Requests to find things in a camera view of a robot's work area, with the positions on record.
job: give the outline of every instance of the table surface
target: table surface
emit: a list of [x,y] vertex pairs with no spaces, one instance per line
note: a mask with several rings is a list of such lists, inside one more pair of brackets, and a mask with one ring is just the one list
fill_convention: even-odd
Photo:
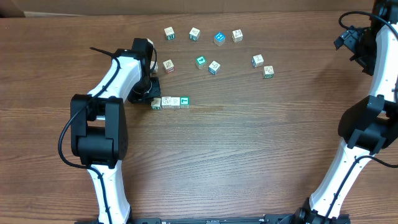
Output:
[[[0,20],[0,223],[95,219],[87,171],[57,153],[70,99],[103,78],[110,59],[89,50],[154,41],[163,96],[190,96],[190,109],[126,103],[129,149],[124,189],[134,217],[248,217],[292,213],[319,186],[338,147],[341,115],[368,94],[371,77],[333,41],[342,12],[61,17]],[[368,24],[365,17],[347,23]],[[172,26],[176,39],[167,41]],[[201,30],[198,42],[188,38]],[[241,29],[243,41],[231,32]],[[226,42],[213,43],[217,32]],[[275,76],[262,77],[262,54]],[[199,70],[204,55],[221,64]],[[70,134],[63,143],[67,158]],[[398,161],[398,144],[379,158]],[[370,162],[342,212],[353,223],[398,223],[397,171]]]

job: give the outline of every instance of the wooden table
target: wooden table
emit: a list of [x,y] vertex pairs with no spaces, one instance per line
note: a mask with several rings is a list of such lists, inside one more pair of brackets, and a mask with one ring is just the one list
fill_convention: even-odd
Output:
[[[87,171],[57,153],[70,99],[103,78],[110,58],[89,50],[154,41],[164,96],[188,95],[188,110],[126,103],[124,188],[135,217],[200,218],[292,213],[321,183],[338,147],[341,115],[364,98],[371,77],[333,41],[342,12],[63,17],[0,20],[0,223],[95,219]],[[368,24],[365,17],[347,23]],[[177,39],[166,41],[172,26]],[[201,30],[198,42],[188,38]],[[244,39],[232,43],[231,32]],[[213,36],[222,31],[226,43]],[[262,54],[275,77],[251,57]],[[221,64],[198,70],[204,55]],[[64,152],[70,150],[70,134]],[[379,158],[398,161],[398,144]],[[342,208],[353,223],[398,223],[397,171],[370,162]]]

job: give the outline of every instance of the wood grain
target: wood grain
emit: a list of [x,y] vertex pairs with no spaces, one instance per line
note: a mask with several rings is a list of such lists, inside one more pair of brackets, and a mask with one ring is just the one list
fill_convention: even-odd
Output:
[[[135,217],[200,218],[290,213],[318,187],[338,147],[338,122],[364,98],[371,77],[335,51],[342,12],[63,17],[0,20],[0,223],[73,223],[97,217],[93,184],[66,166],[57,141],[70,99],[94,88],[110,59],[89,47],[155,43],[164,96],[189,110],[127,103],[124,188]],[[365,17],[347,23],[366,25]],[[166,41],[164,27],[177,39]],[[198,42],[189,30],[201,30]],[[244,39],[232,43],[241,29]],[[221,47],[213,36],[222,31]],[[263,79],[262,54],[275,77]],[[195,58],[216,60],[216,76]],[[64,140],[67,157],[70,136]],[[398,145],[379,158],[398,161]],[[397,172],[370,162],[343,205],[353,223],[398,223]]]

